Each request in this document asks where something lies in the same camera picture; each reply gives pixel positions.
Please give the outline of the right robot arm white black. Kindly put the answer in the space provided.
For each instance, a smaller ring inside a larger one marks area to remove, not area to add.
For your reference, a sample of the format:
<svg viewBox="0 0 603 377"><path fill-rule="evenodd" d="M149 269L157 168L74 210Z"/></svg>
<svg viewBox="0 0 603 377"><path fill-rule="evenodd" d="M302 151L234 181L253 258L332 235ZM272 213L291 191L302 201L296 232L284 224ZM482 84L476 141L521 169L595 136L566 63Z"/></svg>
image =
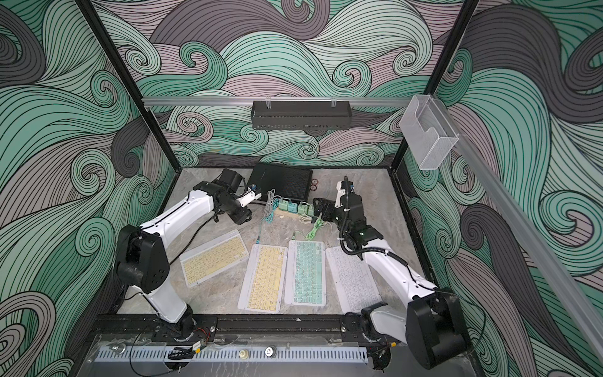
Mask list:
<svg viewBox="0 0 603 377"><path fill-rule="evenodd" d="M400 312L387 305L364 309L370 330L404 342L424 369L432 369L471 347L461 300L439 288L395 253L385 237L369 225L362 199L341 189L334 200L315 198L314 214L337 226L343 253L374 269L405 305Z"/></svg>

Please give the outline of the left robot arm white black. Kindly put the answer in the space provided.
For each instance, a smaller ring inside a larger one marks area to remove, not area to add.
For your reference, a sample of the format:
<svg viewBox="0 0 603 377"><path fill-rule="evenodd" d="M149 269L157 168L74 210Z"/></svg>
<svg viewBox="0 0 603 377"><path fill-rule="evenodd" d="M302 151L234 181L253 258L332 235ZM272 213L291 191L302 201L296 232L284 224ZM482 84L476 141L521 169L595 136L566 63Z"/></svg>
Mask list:
<svg viewBox="0 0 603 377"><path fill-rule="evenodd" d="M141 293L161 324L177 342L191 338L193 310L170 282L171 263L166 250L199 218L226 214L237 225L251 220L248 205L261 194L252 188L238 196L234 188L217 181L201 182L185 199L139 226L124 226L116 245L115 272L126 285Z"/></svg>

